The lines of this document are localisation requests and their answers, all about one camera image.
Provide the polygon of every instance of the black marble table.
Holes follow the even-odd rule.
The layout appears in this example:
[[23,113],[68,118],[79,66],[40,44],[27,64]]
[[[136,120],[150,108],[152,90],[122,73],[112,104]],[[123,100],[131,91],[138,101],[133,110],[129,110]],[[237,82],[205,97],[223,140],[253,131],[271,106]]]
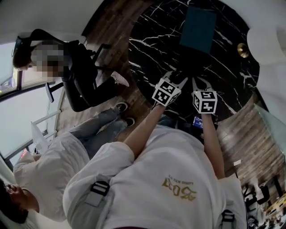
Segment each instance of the black marble table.
[[[210,54],[179,45],[188,6],[217,14]],[[217,91],[219,121],[239,111],[250,99],[259,75],[258,62],[237,52],[247,44],[249,28],[230,7],[218,0],[164,0],[147,8],[129,38],[129,64],[141,93],[150,103],[155,85],[167,72],[174,81],[188,77],[182,94],[166,109],[168,115],[192,123],[192,77],[209,81]]]

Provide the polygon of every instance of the phone screen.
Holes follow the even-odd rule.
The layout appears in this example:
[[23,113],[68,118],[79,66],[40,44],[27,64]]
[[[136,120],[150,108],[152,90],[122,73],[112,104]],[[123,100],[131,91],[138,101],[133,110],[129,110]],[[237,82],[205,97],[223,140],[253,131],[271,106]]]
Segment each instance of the phone screen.
[[202,119],[200,119],[197,116],[195,116],[194,119],[193,119],[193,126],[202,129]]

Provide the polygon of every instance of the white shirt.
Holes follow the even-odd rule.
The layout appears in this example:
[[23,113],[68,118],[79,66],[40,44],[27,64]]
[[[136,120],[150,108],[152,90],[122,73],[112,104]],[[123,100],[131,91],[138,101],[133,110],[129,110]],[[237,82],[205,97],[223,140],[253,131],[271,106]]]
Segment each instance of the white shirt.
[[27,153],[14,166],[17,184],[38,201],[40,214],[64,221],[63,192],[70,179],[89,162],[82,143],[70,133],[55,139],[38,161]]
[[[156,127],[135,162],[124,143],[105,144],[68,184],[64,211],[79,190],[77,183],[102,174],[111,178],[115,194],[104,229],[212,229],[227,197],[234,200],[237,228],[246,228],[239,180],[233,176],[218,180],[203,149],[193,136],[163,126]],[[87,214],[75,220],[85,221]]]

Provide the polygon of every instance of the wooden floor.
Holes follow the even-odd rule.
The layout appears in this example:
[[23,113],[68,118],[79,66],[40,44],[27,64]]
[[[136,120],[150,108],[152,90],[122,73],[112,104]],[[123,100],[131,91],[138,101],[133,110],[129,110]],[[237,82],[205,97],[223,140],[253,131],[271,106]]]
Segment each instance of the wooden floor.
[[[69,128],[89,119],[119,101],[127,101],[130,109],[125,116],[136,118],[140,123],[150,112],[151,105],[140,93],[129,69],[128,40],[130,32],[140,14],[153,3],[151,0],[106,0],[108,3],[101,10],[98,20],[93,23],[87,36],[88,49],[97,50],[100,44],[112,44],[110,50],[104,50],[97,64],[116,69],[130,83],[120,97],[113,98],[95,108],[75,113],[65,98],[62,103],[57,130],[59,135]],[[103,81],[110,72],[98,77],[97,82]],[[242,186],[258,179],[258,183],[270,180],[274,175],[279,176],[279,182],[285,190],[285,159],[281,151],[272,141],[254,103],[259,104],[253,95],[246,106],[234,116],[222,121],[218,127],[218,136],[223,150],[225,170],[229,174],[236,170]],[[122,141],[135,128],[126,129],[118,140]],[[241,164],[233,168],[233,162],[241,160]],[[270,188],[271,201],[278,194],[274,187]]]

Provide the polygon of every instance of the black sneaker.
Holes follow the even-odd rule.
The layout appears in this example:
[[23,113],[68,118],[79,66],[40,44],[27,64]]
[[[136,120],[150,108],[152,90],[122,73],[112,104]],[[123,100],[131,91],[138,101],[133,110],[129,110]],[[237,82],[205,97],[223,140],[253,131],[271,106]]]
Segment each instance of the black sneaker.
[[131,127],[135,124],[134,118],[125,118],[124,121],[127,123],[127,127]]
[[120,113],[126,111],[128,108],[128,105],[125,102],[120,102],[120,103],[116,104],[115,106],[119,109]]

